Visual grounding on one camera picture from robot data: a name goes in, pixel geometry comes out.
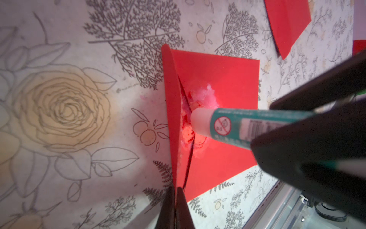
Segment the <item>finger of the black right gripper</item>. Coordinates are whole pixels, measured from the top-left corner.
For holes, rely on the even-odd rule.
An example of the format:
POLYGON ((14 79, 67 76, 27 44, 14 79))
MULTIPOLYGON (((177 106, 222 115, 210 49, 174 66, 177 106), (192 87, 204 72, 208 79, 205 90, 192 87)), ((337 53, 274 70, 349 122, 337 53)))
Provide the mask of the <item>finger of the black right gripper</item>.
POLYGON ((281 127, 252 141, 263 171, 366 220, 366 101, 281 127))
POLYGON ((270 110, 311 111, 366 88, 366 51, 277 99, 270 110))

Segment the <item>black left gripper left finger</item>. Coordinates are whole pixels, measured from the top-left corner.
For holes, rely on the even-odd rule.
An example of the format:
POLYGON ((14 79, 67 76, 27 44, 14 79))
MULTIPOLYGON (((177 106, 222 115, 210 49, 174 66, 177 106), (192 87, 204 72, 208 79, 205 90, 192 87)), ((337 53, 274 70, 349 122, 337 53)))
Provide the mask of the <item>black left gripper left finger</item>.
POLYGON ((166 191, 163 205, 155 225, 155 229, 174 229, 175 228, 175 189, 169 187, 166 191))

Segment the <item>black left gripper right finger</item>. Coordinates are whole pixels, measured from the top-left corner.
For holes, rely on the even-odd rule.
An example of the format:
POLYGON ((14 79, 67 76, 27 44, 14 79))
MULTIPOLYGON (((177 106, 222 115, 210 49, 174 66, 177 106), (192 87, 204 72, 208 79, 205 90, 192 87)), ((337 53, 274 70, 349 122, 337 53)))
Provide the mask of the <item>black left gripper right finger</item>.
POLYGON ((175 199, 175 228, 195 229, 184 191, 181 187, 176 190, 175 199))

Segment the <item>green white glue stick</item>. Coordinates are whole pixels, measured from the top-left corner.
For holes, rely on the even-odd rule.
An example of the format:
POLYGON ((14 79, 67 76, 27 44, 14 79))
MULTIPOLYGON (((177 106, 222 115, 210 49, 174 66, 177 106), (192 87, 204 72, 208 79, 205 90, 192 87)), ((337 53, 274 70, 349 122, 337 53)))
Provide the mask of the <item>green white glue stick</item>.
POLYGON ((251 142, 258 136, 315 114, 312 111, 197 108, 190 120, 195 133, 250 150, 251 142))

